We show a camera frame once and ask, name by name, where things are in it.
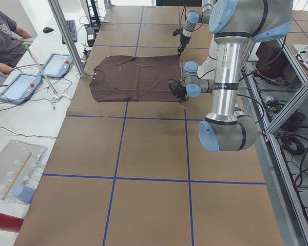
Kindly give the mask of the aluminium frame post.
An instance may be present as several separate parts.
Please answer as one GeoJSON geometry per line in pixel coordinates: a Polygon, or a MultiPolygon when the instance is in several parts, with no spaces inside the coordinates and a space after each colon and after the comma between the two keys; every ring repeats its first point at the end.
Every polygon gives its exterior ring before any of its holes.
{"type": "Polygon", "coordinates": [[[69,29],[66,24],[66,20],[63,14],[63,11],[59,5],[59,1],[57,0],[48,0],[49,6],[51,8],[51,11],[53,13],[53,16],[55,18],[55,21],[58,25],[58,28],[61,32],[62,37],[65,40],[67,49],[69,51],[69,54],[72,57],[72,60],[74,62],[74,65],[78,71],[78,74],[80,78],[83,78],[85,76],[85,69],[81,62],[81,59],[79,57],[79,53],[76,49],[76,46],[74,44],[74,41],[72,39],[72,36],[69,32],[69,29]]]}

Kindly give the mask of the wooden stick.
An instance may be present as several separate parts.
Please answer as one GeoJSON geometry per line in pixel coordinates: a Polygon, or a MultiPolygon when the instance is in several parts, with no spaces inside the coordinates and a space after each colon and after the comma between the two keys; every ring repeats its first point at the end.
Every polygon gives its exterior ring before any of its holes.
{"type": "Polygon", "coordinates": [[[28,162],[29,158],[32,156],[32,153],[29,152],[27,154],[26,159],[24,160],[24,162],[20,165],[19,170],[16,172],[16,174],[14,175],[14,177],[11,179],[11,182],[6,190],[6,192],[4,193],[4,195],[2,195],[1,200],[5,200],[7,198],[7,195],[9,194],[10,190],[12,189],[14,183],[16,182],[16,180],[18,179],[21,171],[23,170],[24,166],[26,165],[26,163],[28,162]]]}

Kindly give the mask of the person in grey shirt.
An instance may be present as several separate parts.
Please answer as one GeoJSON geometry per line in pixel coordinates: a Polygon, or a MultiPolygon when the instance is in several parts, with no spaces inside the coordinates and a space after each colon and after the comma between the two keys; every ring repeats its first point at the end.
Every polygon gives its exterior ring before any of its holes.
{"type": "Polygon", "coordinates": [[[5,74],[11,73],[26,52],[22,41],[13,33],[24,39],[32,38],[30,33],[0,11],[0,72],[5,74]]]}

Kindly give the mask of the light blue cup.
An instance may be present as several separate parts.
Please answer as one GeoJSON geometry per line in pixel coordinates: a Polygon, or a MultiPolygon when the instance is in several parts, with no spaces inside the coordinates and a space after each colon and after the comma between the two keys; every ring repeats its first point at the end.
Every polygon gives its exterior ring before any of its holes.
{"type": "Polygon", "coordinates": [[[25,185],[19,185],[13,189],[13,196],[15,196],[19,201],[30,204],[33,196],[35,194],[35,189],[25,185]]]}

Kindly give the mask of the far blue teach pendant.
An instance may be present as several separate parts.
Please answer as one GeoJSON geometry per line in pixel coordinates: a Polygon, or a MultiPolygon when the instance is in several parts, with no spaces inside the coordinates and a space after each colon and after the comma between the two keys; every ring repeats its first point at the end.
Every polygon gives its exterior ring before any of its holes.
{"type": "Polygon", "coordinates": [[[69,72],[72,63],[70,55],[52,53],[42,69],[48,78],[62,78],[69,72]]]}

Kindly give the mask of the silver rod green tip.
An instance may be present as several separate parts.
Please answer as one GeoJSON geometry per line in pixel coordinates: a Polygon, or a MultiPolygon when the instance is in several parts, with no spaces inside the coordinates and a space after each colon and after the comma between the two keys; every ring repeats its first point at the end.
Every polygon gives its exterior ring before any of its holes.
{"type": "Polygon", "coordinates": [[[51,105],[52,108],[55,110],[56,109],[56,103],[61,99],[61,98],[67,98],[69,100],[71,100],[70,96],[67,94],[59,94],[56,89],[54,88],[53,84],[51,83],[51,81],[49,80],[48,76],[45,74],[42,66],[38,63],[37,59],[35,58],[35,56],[33,55],[33,53],[30,50],[30,47],[28,45],[25,45],[26,50],[28,51],[28,53],[30,54],[30,56],[32,57],[32,59],[34,60],[35,64],[37,65],[37,67],[39,68],[42,76],[44,77],[44,79],[47,81],[49,87],[51,88],[51,90],[53,91],[54,95],[53,98],[51,100],[51,105]]]}

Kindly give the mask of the near blue teach pendant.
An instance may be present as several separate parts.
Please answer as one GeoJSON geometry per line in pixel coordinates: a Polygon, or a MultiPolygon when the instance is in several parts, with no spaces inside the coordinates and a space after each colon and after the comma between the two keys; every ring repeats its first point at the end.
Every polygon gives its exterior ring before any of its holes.
{"type": "Polygon", "coordinates": [[[20,105],[29,100],[41,83],[42,77],[40,75],[20,73],[0,93],[0,100],[20,105]]]}

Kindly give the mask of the black box white label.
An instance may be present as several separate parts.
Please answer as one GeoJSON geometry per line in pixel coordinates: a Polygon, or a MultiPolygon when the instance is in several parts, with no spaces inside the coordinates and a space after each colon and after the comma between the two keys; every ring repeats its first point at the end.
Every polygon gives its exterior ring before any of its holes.
{"type": "Polygon", "coordinates": [[[87,27],[86,28],[86,39],[87,39],[87,45],[89,47],[92,47],[94,45],[96,34],[95,34],[95,28],[93,27],[87,27]]]}

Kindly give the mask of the blue teach pendant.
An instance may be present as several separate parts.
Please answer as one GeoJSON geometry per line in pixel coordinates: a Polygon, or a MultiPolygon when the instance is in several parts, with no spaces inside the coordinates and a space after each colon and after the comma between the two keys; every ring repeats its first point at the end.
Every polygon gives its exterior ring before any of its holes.
{"type": "Polygon", "coordinates": [[[0,93],[0,100],[20,105],[29,100],[41,83],[42,77],[40,75],[20,73],[0,93]]]}
{"type": "Polygon", "coordinates": [[[52,53],[42,69],[48,78],[62,78],[69,72],[72,63],[70,55],[52,53]]]}

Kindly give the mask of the black computer mouse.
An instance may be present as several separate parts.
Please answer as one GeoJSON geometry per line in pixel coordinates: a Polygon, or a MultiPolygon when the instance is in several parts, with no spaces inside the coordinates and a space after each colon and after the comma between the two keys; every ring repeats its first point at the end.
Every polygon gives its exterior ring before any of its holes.
{"type": "Polygon", "coordinates": [[[43,29],[43,32],[44,32],[44,33],[50,33],[50,32],[52,32],[52,31],[54,31],[54,29],[51,28],[51,27],[45,27],[45,28],[43,29]]]}

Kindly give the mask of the red cylinder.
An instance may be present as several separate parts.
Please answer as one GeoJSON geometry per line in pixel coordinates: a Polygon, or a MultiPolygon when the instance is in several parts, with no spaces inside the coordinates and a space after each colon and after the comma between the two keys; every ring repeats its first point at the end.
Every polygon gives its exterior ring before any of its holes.
{"type": "Polygon", "coordinates": [[[19,217],[0,213],[0,230],[18,233],[24,220],[19,217]]]}

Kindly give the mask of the brown t-shirt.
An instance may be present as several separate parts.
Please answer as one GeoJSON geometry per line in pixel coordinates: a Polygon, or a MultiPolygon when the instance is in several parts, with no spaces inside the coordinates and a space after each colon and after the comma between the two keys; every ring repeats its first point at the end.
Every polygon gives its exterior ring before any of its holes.
{"type": "Polygon", "coordinates": [[[177,101],[168,80],[181,76],[177,55],[104,58],[95,68],[89,84],[97,102],[177,101]]]}

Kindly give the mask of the black keyboard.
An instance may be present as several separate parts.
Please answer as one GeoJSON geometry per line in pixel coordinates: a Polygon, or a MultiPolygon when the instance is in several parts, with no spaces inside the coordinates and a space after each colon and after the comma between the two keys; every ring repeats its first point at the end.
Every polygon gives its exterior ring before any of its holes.
{"type": "Polygon", "coordinates": [[[75,20],[67,20],[66,25],[67,25],[67,28],[70,32],[72,40],[76,43],[78,41],[78,37],[77,37],[75,20]]]}

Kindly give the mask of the clear plastic bag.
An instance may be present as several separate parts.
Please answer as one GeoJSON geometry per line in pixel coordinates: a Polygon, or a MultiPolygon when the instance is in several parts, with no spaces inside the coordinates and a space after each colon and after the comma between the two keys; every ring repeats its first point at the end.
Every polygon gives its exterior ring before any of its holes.
{"type": "Polygon", "coordinates": [[[47,152],[47,147],[11,140],[0,153],[0,199],[29,152],[32,153],[32,156],[24,166],[5,200],[9,199],[23,203],[13,196],[13,189],[19,185],[36,189],[45,168],[42,158],[47,152]]]}

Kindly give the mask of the aluminium side frame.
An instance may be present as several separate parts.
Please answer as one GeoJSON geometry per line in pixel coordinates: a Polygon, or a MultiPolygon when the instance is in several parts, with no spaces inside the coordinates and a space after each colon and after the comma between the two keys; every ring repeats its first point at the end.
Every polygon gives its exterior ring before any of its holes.
{"type": "Polygon", "coordinates": [[[308,245],[308,34],[250,45],[241,85],[253,98],[259,159],[284,245],[308,245]]]}

